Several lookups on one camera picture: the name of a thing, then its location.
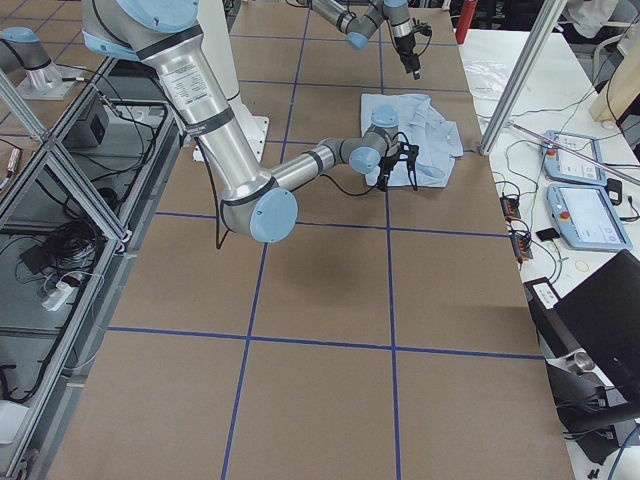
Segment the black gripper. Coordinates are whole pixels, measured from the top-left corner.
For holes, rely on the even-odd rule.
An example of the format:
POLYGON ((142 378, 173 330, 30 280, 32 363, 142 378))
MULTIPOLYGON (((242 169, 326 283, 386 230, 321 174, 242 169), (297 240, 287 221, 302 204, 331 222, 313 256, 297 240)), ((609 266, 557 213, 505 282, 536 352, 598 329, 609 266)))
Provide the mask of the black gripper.
POLYGON ((421 34, 431 36, 431 26, 417 19, 409 19, 402 23, 390 22, 390 33, 393 39, 394 49, 399 55, 405 69, 410 69, 414 80, 421 78, 421 65, 419 54, 414 51, 416 47, 415 36, 421 34))
POLYGON ((394 153, 383 156, 378 167, 380 173, 377 178, 377 188, 382 192, 388 191, 388 183, 391 172, 398 162, 405 162, 409 174, 416 172, 416 160, 419 155, 419 146, 405 142, 399 142, 394 153))

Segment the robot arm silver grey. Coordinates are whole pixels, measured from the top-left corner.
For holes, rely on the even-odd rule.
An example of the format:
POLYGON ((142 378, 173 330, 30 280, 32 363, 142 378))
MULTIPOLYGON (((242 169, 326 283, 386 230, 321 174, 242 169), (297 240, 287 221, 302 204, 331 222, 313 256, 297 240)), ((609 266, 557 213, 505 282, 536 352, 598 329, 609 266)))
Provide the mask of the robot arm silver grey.
POLYGON ((337 1, 296 1, 297 6, 308 8, 339 32, 356 50, 363 49, 371 37, 386 23, 396 54, 407 74, 415 80, 421 76, 420 53, 416 53, 416 35, 431 36, 431 27, 410 16, 407 1, 370 1, 364 14, 358 16, 349 7, 337 1))
POLYGON ((394 107, 374 109, 371 124, 355 138, 325 139, 273 169, 261 166, 237 115, 237 86, 229 28, 219 1, 85 1, 86 47, 98 54, 153 68, 186 132, 210 161, 224 190, 219 218, 231 231, 273 243, 294 228, 293 192, 337 164, 367 174, 379 168, 379 189, 400 160, 418 149, 402 140, 394 107))

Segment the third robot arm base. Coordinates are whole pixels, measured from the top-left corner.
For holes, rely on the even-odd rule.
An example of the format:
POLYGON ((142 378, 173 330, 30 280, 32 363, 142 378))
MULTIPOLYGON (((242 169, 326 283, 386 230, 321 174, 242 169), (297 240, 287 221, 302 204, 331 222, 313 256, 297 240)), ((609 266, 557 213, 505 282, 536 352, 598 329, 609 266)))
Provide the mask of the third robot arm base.
POLYGON ((84 74, 82 67, 56 64, 38 36, 26 27, 1 31, 1 70, 6 75, 22 71, 17 91, 32 100, 62 100, 84 74))

